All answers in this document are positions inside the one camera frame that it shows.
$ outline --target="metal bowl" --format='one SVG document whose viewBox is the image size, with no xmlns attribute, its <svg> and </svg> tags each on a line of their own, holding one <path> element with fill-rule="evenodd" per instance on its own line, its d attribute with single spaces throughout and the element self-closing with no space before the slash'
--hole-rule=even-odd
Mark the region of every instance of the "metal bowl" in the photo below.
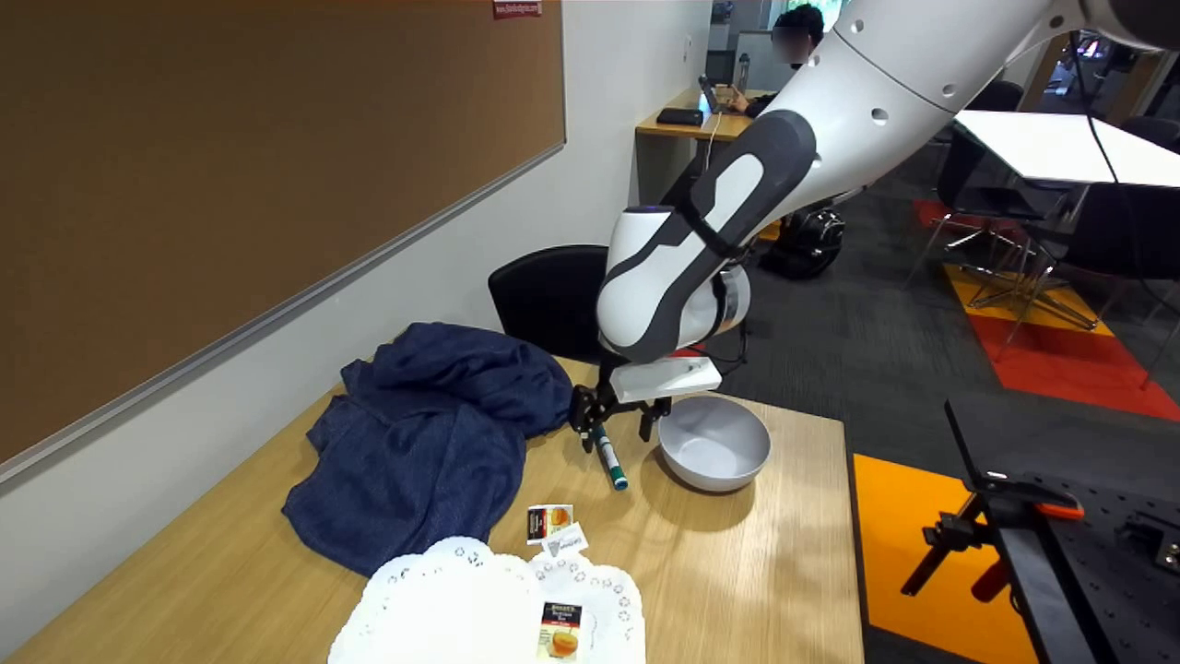
<svg viewBox="0 0 1180 664">
<path fill-rule="evenodd" d="M 759 417 L 731 398 L 685 398 L 656 420 L 667 472 L 698 492 L 739 492 L 771 456 Z"/>
</svg>

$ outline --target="gray floor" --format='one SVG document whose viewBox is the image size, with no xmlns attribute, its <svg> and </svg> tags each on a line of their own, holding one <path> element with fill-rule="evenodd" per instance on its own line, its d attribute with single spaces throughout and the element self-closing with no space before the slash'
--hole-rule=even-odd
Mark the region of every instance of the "gray floor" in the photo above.
<svg viewBox="0 0 1180 664">
<path fill-rule="evenodd" d="M 910 271 L 921 231 L 915 200 L 929 196 L 919 169 L 903 169 L 853 200 L 844 249 L 819 281 L 759 275 L 762 324 L 719 358 L 726 392 L 773 406 L 826 412 L 846 425 L 853 451 L 963 472 L 940 412 L 945 398 L 998 394 L 945 271 Z M 1161 347 L 1176 310 L 1146 316 L 1152 300 L 1130 291 L 1105 310 L 1119 342 L 1180 394 L 1180 349 Z M 903 637 L 871 635 L 871 659 L 955 659 Z"/>
</svg>

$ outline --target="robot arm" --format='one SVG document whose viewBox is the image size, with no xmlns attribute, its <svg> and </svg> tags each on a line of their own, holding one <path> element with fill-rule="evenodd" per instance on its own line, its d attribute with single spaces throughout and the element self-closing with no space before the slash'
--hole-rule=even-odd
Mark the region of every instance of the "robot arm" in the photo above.
<svg viewBox="0 0 1180 664">
<path fill-rule="evenodd" d="M 732 328 L 748 310 L 738 254 L 762 224 L 862 192 L 929 144 L 1012 53 L 1077 24 L 1172 49 L 1180 2 L 853 0 L 685 201 L 620 217 L 596 294 L 601 342 L 653 361 Z"/>
</svg>

